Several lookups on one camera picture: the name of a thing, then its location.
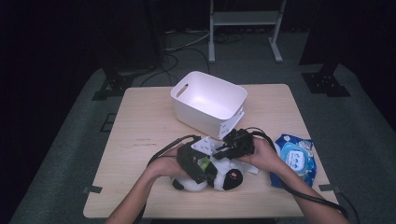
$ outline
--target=wooden table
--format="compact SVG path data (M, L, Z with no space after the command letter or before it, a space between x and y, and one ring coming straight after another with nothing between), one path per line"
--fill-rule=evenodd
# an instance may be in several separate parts
M247 90L245 116L236 129L258 127L276 140L282 133L310 138L288 86L283 84L241 85ZM124 198L157 151L187 134L203 133L178 121L174 114L171 87L131 88L125 92L109 136L91 192L84 208L85 217L108 217ZM319 156L314 189L329 184ZM332 191L320 193L337 203ZM168 177L159 178L148 198L147 218L253 218L302 217L297 203L283 189L270 186L269 174L245 174L236 189L200 192L179 191Z

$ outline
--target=dark background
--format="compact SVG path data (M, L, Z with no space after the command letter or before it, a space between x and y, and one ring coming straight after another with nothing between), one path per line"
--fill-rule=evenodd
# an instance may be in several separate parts
M275 9L279 1L215 1L217 10ZM163 31L207 29L208 0L1 1L1 216L29 188L71 106L103 55L150 69ZM392 1L289 0L284 32L310 30L301 64L329 51L360 80L395 129L396 31Z

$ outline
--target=white shelf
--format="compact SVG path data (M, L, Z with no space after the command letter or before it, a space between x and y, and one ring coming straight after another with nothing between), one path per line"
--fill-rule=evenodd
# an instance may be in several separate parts
M215 12L213 25L275 25L278 11Z

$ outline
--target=black metal stand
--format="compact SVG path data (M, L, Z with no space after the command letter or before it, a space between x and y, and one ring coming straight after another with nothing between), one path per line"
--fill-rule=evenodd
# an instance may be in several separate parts
M106 80L101 89L92 97L93 101L104 101L109 96L123 96L126 89L132 86L134 82L133 75L122 76L115 68L114 60L111 58L110 53L103 50L99 54L103 71L106 75Z
M326 93L329 97L350 96L347 89L341 86L333 75L337 66L338 60L331 56L323 64L319 72L302 73L305 83L311 93Z

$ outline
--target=white plastic bin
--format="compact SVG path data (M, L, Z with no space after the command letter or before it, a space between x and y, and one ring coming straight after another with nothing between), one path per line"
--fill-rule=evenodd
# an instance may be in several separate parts
M171 96L178 120L222 139L245 114L248 92L220 78L191 72L171 90Z

